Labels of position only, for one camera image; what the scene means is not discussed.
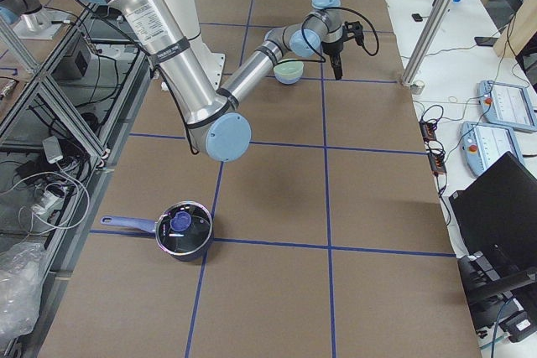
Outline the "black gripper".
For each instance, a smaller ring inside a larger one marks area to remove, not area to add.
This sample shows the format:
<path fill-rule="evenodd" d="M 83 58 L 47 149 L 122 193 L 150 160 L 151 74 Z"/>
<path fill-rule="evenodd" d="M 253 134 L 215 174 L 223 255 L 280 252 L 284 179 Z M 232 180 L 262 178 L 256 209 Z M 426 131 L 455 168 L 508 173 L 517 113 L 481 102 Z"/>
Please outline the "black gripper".
<path fill-rule="evenodd" d="M 344 49 L 344 43 L 349 40 L 354 40 L 358 46 L 362 45 L 361 26 L 340 26 L 337 30 L 330 32 L 321 43 L 323 52 L 330 57 L 336 80 L 342 78 L 341 52 Z"/>

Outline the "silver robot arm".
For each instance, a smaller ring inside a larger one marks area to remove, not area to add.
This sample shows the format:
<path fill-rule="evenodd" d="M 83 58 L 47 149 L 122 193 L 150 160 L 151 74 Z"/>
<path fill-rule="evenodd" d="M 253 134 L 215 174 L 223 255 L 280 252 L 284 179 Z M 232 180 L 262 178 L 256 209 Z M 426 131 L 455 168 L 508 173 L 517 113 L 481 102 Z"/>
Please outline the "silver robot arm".
<path fill-rule="evenodd" d="M 358 22 L 342 20 L 340 0 L 311 0 L 312 10 L 301 23 L 270 30 L 251 56 L 220 88 L 215 88 L 165 0 L 86 0 L 120 11 L 133 29 L 152 65 L 168 84 L 182 114 L 193 149 L 221 162 L 240 158 L 248 149 L 251 127 L 237 113 L 241 101 L 292 52 L 330 61 L 342 77 L 345 42 L 363 40 Z"/>

